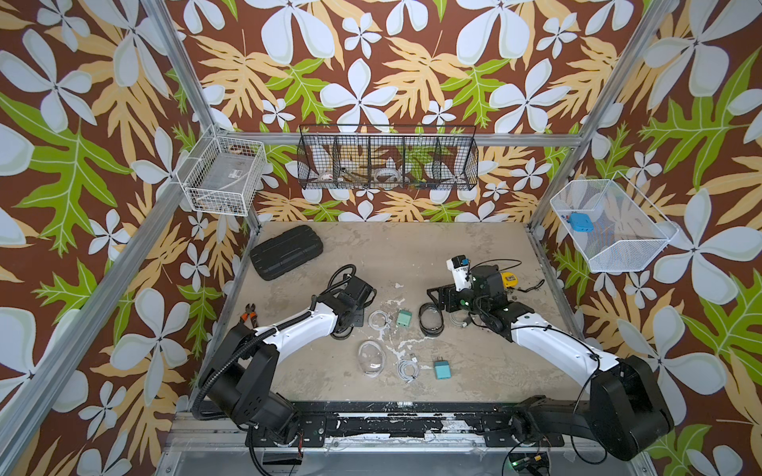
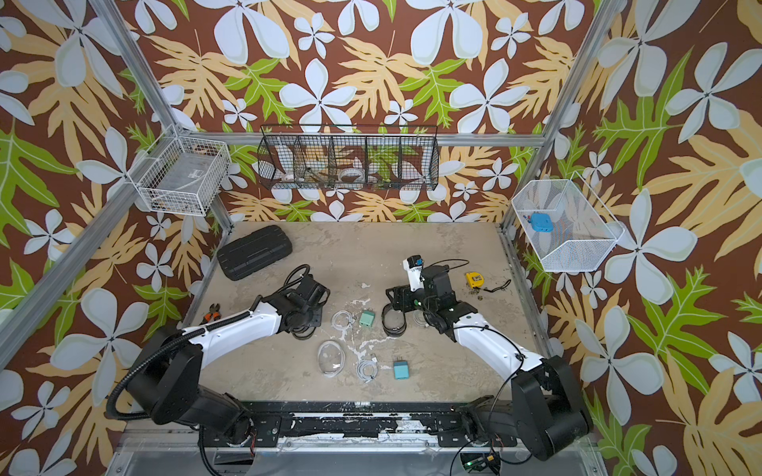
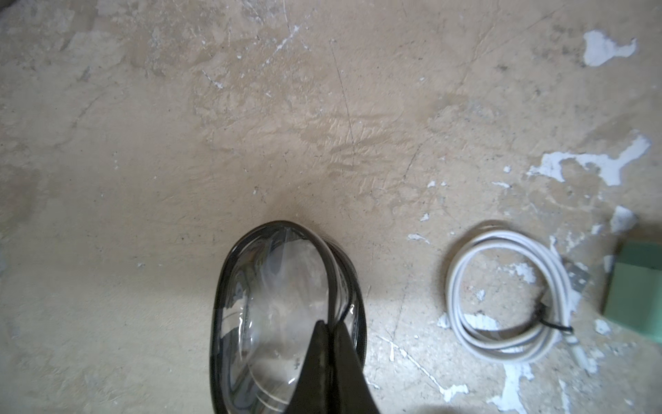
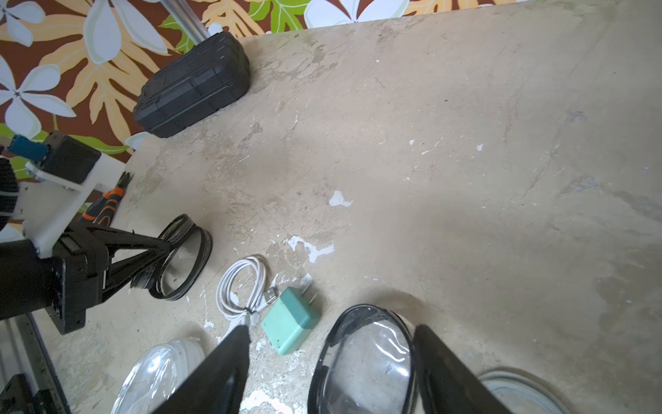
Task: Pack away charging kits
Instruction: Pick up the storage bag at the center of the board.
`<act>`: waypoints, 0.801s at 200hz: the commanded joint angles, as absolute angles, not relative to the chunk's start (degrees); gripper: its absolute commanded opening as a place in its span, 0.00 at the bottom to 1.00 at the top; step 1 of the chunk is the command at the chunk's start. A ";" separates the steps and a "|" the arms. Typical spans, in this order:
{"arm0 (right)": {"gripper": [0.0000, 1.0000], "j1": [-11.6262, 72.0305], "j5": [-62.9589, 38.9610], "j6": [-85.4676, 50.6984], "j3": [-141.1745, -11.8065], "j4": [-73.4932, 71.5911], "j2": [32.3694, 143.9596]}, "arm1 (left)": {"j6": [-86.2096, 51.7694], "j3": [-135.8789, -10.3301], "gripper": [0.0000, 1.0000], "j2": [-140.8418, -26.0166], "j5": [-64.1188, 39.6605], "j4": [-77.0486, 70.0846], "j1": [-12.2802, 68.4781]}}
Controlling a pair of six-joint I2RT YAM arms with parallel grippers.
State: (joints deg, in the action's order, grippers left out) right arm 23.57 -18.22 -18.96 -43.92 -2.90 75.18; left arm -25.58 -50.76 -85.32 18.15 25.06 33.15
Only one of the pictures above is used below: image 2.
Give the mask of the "green charger plug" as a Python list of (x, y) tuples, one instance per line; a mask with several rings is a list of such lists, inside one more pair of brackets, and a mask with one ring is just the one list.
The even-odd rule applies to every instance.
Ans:
[(373, 323), (376, 319), (376, 313), (369, 311), (369, 309), (363, 309), (359, 315), (359, 324), (364, 327), (373, 327)]

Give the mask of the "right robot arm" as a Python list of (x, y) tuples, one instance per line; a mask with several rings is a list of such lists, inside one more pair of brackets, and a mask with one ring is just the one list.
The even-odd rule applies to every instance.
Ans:
[(415, 255), (403, 268), (408, 282), (387, 290), (387, 309), (402, 315), (422, 313), (429, 327), (494, 370), (502, 389), (511, 393), (507, 401), (485, 397), (454, 410), (469, 443), (523, 444), (530, 456), (546, 461), (591, 433), (593, 419), (581, 386), (563, 358), (528, 350), (496, 329), (476, 307), (458, 299), (447, 265), (427, 266)]

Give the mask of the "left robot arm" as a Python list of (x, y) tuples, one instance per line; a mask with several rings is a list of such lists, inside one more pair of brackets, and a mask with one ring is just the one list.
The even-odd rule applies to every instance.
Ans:
[(290, 333), (305, 339), (319, 326), (331, 291), (306, 267), (275, 293), (256, 297), (252, 307), (231, 317), (182, 330), (157, 332), (141, 350), (106, 402), (109, 420), (182, 424), (210, 430), (227, 443), (243, 444), (252, 432), (252, 414), (230, 394), (200, 384), (202, 370), (259, 339)]

